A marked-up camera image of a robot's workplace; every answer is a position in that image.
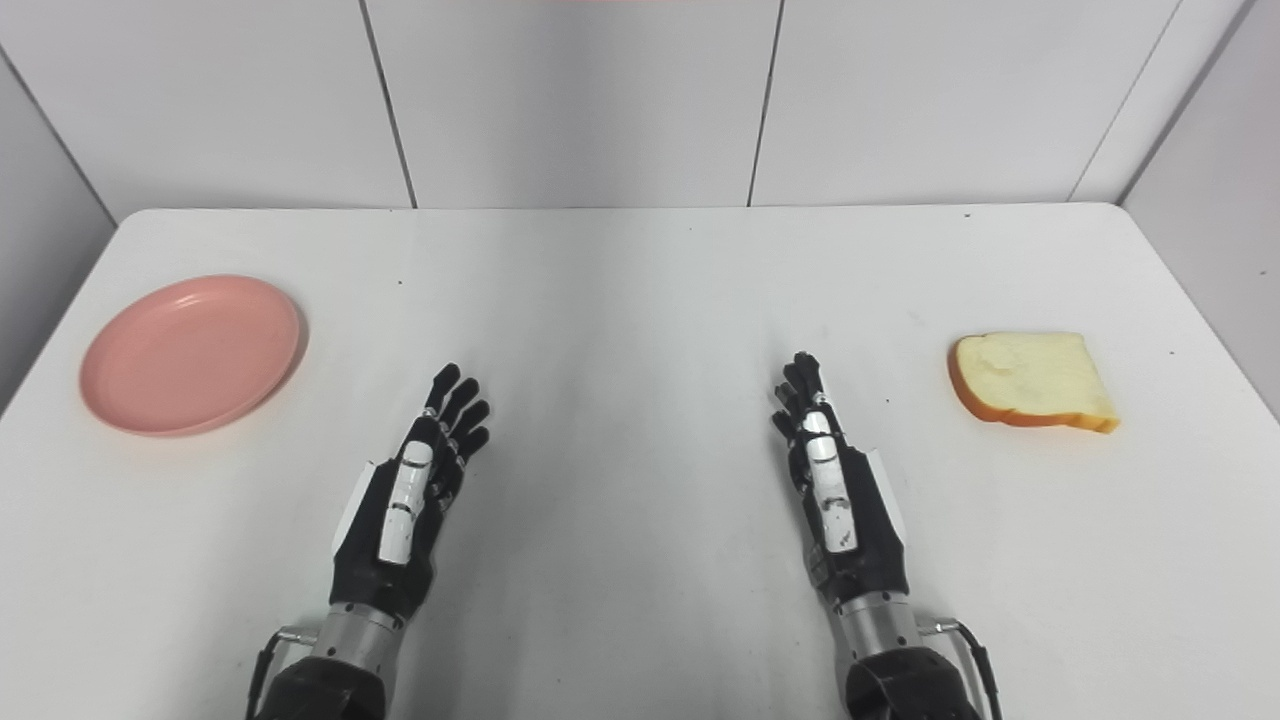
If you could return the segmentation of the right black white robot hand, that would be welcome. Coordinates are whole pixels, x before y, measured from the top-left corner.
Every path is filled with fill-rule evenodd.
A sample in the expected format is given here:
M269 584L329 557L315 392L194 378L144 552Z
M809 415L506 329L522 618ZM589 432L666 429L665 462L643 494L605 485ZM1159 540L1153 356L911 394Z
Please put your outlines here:
M902 519L884 464L846 434L818 359L796 352L774 396L781 409L771 420L812 533L814 587L833 606L868 593L908 594Z

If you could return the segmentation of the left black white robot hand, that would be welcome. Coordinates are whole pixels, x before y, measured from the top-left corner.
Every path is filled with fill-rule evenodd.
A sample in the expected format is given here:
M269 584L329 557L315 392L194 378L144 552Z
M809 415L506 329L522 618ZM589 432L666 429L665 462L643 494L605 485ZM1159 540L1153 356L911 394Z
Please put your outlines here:
M388 460L357 480L333 552L328 601L408 621L430 591L433 552L472 456L490 438L492 407L454 363L433 378L421 413Z

